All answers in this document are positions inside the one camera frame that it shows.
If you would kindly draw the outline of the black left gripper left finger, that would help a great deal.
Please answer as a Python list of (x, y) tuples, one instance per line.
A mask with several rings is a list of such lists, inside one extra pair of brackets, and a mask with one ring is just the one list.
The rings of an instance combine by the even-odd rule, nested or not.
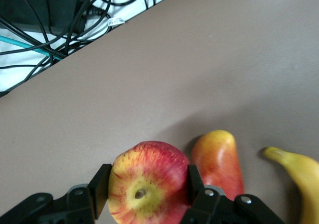
[(108, 199), (112, 165), (103, 164), (89, 184), (73, 186), (64, 196), (35, 193), (0, 217), (2, 224), (94, 224)]

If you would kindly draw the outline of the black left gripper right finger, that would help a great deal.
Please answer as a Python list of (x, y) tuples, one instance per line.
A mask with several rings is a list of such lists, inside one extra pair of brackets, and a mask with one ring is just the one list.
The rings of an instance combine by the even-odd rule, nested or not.
[(232, 201), (218, 186), (204, 185), (196, 165), (188, 165), (191, 206), (182, 224), (282, 224), (283, 221), (258, 197), (238, 195)]

